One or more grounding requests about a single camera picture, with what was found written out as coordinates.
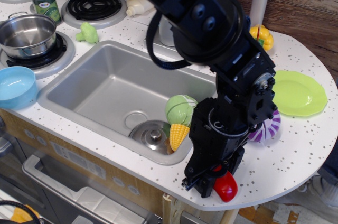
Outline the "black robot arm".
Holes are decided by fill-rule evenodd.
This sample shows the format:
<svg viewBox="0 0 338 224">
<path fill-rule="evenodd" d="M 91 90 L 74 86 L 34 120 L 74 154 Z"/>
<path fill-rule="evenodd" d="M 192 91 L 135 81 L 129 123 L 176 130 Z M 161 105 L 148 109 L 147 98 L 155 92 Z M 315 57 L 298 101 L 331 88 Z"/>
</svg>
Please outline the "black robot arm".
<svg viewBox="0 0 338 224">
<path fill-rule="evenodd" d="M 271 119 L 274 63 L 249 33 L 250 20 L 237 0 L 149 0 L 156 8 L 147 31 L 153 62 L 175 70 L 205 65 L 216 74 L 217 97 L 196 106 L 189 137 L 193 154 L 183 186 L 203 198 L 215 191 L 231 201 L 238 187 L 233 178 L 248 134 Z M 172 23 L 174 44 L 182 60 L 164 62 L 153 52 L 153 38 L 162 16 Z"/>
</svg>

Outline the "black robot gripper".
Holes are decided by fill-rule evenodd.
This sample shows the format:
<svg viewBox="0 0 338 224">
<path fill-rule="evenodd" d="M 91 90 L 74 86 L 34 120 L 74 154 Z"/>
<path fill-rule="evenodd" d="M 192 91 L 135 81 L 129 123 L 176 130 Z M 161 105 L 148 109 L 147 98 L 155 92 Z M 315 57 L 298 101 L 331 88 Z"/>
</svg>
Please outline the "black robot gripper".
<svg viewBox="0 0 338 224">
<path fill-rule="evenodd" d="M 182 186 L 195 188 L 201 198 L 211 195 L 216 178 L 234 175 L 242 161 L 249 128 L 235 115 L 206 98 L 194 109 L 189 138 L 193 154 L 185 168 Z"/>
</svg>

